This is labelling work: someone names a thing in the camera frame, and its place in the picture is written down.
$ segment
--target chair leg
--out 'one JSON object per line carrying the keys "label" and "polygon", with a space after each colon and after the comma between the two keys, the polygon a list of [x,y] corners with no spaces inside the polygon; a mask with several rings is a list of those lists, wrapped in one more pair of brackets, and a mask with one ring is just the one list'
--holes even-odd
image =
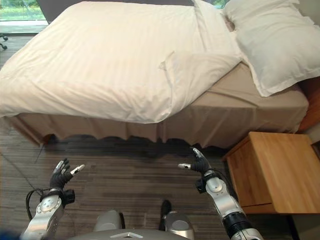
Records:
{"label": "chair leg", "polygon": [[3,45],[2,43],[0,43],[0,46],[1,46],[4,50],[6,50],[6,49],[8,48],[6,45]]}
{"label": "chair leg", "polygon": [[0,34],[0,38],[3,38],[3,40],[7,41],[8,40],[8,37],[3,35],[3,34]]}

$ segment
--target white duvet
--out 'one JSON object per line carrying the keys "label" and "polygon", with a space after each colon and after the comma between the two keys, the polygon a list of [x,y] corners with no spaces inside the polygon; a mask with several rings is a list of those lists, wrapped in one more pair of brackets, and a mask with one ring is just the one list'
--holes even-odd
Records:
{"label": "white duvet", "polygon": [[194,6],[81,2],[0,71],[0,117],[20,113],[157,123],[241,60],[223,18]]}

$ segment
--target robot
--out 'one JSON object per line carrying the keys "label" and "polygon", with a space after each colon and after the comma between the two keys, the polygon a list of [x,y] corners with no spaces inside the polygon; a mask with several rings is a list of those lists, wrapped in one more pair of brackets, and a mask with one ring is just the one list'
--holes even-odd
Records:
{"label": "robot", "polygon": [[[199,172],[201,178],[196,182],[200,193],[207,192],[220,216],[225,231],[231,240],[263,240],[258,230],[252,227],[244,211],[231,196],[226,183],[210,166],[205,156],[195,147],[192,147],[195,162],[182,163],[178,167]],[[85,165],[77,166],[72,171],[67,159],[58,163],[49,182],[49,189],[34,189],[26,197],[27,213],[30,223],[20,235],[21,240],[45,240],[55,235],[60,218],[64,214],[67,204],[75,201],[73,190],[64,190],[65,184],[80,172]],[[40,203],[32,217],[29,209],[29,200],[33,192],[41,191]],[[111,210],[97,218],[93,232],[74,236],[69,240],[117,240],[122,238],[144,240],[194,240],[194,230],[188,218],[181,213],[171,211],[169,201],[162,204],[161,223],[156,229],[126,229],[123,216]]]}

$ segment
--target floor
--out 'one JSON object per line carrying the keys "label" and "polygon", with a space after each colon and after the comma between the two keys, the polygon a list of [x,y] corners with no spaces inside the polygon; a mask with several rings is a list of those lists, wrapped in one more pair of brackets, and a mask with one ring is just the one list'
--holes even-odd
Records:
{"label": "floor", "polygon": [[47,26],[45,20],[0,21],[0,33],[40,33]]}
{"label": "floor", "polygon": [[[13,36],[8,49],[0,51],[0,66],[31,36]],[[159,153],[150,154],[157,147]],[[39,148],[12,128],[0,132],[0,150],[14,162],[33,185],[48,186],[49,177],[58,161],[68,157],[72,166],[86,164],[67,185],[74,189],[76,201],[66,206],[56,238],[92,231],[97,216],[109,209],[121,210],[128,228],[157,228],[163,199],[172,202],[176,211],[187,214],[198,240],[227,240],[220,219],[207,194],[194,187],[199,175],[177,168],[179,163],[194,159],[182,141],[152,143],[141,138],[122,140],[116,137],[96,140],[90,136],[73,136]],[[213,147],[203,150],[213,168],[228,170]],[[17,170],[1,158],[0,226],[21,232],[28,225],[25,196],[31,190]],[[38,203],[31,199],[31,209]],[[250,215],[252,224],[265,240],[291,240],[285,216]]]}

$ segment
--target black cable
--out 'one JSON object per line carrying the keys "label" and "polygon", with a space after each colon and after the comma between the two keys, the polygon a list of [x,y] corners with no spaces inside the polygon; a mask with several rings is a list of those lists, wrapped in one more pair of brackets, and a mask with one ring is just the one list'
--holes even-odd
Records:
{"label": "black cable", "polygon": [[30,187],[32,188],[32,189],[37,189],[37,188],[35,188],[32,184],[31,184],[31,182],[29,181],[29,179],[24,175],[24,173],[17,167],[17,165],[16,164],[14,164],[9,158],[7,158],[5,155],[3,155],[2,153],[0,153],[1,154],[1,156],[8,162],[8,163],[10,163],[20,174],[21,174],[21,176],[26,180],[26,182],[30,185]]}

